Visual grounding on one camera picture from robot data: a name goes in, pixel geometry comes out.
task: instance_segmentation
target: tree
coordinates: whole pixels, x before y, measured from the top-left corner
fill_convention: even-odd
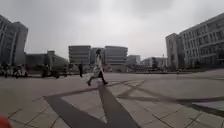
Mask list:
[[[73,67],[74,67],[74,65],[71,63],[68,65],[68,69],[72,69]]]

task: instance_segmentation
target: building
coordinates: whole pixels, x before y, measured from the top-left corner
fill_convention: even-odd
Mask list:
[[[28,28],[0,16],[0,63],[25,64],[24,48]]]
[[[140,55],[129,55],[126,60],[127,65],[140,65],[141,58]]]
[[[68,66],[68,64],[68,60],[55,54],[55,51],[26,55],[26,65],[29,68],[33,68],[37,65],[48,65],[50,69],[63,69]]]
[[[171,34],[166,37],[167,64],[169,68],[184,68],[184,47],[181,36]]]
[[[153,67],[153,64],[156,65],[158,68],[164,68],[167,66],[167,58],[164,57],[150,57],[144,59],[141,64],[146,67]]]
[[[105,59],[104,59],[104,48],[91,48],[90,51],[90,64],[93,65],[96,61],[96,51],[100,49],[101,50],[101,57],[102,57],[102,61],[104,63]]]
[[[125,71],[128,48],[119,46],[105,46],[106,70]]]
[[[90,45],[69,46],[69,61],[71,64],[90,64]]]
[[[214,66],[224,60],[224,13],[180,32],[179,36],[186,67]]]

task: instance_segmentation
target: bag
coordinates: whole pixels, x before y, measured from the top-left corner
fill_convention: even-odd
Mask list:
[[[99,76],[100,73],[100,67],[99,66],[95,66],[93,69],[93,77],[97,78]]]

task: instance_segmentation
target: pedestrian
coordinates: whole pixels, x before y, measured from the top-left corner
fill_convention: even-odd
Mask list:
[[[82,62],[81,64],[79,64],[79,75],[82,78],[82,74],[83,74],[83,66],[82,66]]]
[[[91,81],[93,79],[95,79],[95,78],[101,78],[104,85],[107,85],[108,84],[108,82],[105,81],[105,79],[104,79],[103,67],[102,67],[102,57],[101,57],[100,52],[101,52],[100,49],[98,49],[96,51],[96,59],[95,59],[96,61],[95,61],[94,69],[93,69],[93,76],[91,76],[90,79],[87,82],[87,84],[89,86],[91,85]]]

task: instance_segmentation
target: pants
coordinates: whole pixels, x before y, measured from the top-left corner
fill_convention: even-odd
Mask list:
[[[103,76],[103,72],[102,72],[102,71],[99,72],[98,78],[101,78],[104,84],[107,83],[107,82],[105,81],[105,79],[104,79],[104,76]],[[91,78],[89,79],[88,83],[91,83],[91,81],[92,81],[93,79],[94,79],[94,77],[91,77]]]
[[[82,70],[79,70],[80,77],[82,77],[82,74],[83,74]]]

